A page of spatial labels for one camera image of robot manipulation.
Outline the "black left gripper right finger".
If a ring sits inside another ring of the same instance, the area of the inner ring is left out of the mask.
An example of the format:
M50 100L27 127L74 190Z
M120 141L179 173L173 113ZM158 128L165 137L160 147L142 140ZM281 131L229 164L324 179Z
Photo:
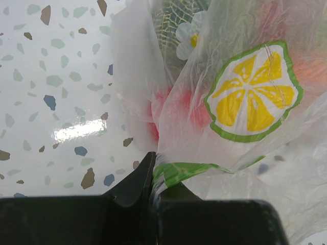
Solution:
M202 199L190 191L183 183L167 188L159 195L164 201L201 201Z

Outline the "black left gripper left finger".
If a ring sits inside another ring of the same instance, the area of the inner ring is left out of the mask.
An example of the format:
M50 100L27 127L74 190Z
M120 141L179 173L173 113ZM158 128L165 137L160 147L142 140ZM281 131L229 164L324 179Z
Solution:
M121 207L131 207L151 189L155 152L148 152L138 167L102 197L108 197Z

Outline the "red fruit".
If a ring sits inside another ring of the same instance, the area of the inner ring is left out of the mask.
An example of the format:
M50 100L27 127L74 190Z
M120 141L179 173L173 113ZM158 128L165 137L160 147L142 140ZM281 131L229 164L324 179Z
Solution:
M210 125L212 118L209 115L207 108L203 102L205 90L201 89L199 97L193 105L193 94L190 89L179 91L174 93L171 97L172 103L165 105L167 98L172 88L169 88L167 92L159 92L155 94L155 99L158 102L158 106L153 106L151 102L148 103L146 114L152 119L158 119L158 112L165 109L166 117L169 119L171 125L169 129L177 129L180 122L188 122L191 124L191 128L185 133L183 142L186 139L199 142L201 134L204 129Z

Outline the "clear printed plastic bag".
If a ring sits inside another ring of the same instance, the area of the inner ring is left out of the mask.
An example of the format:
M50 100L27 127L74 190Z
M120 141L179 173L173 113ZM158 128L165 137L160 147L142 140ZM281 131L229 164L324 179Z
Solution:
M152 19L155 1L114 18L113 76L135 143L156 153L150 200L183 183L206 201L258 199L277 210L287 239L326 233L326 91L304 89L292 52L326 53L326 1L211 1L197 45L176 80ZM199 142L146 114L155 94L190 89L212 122Z

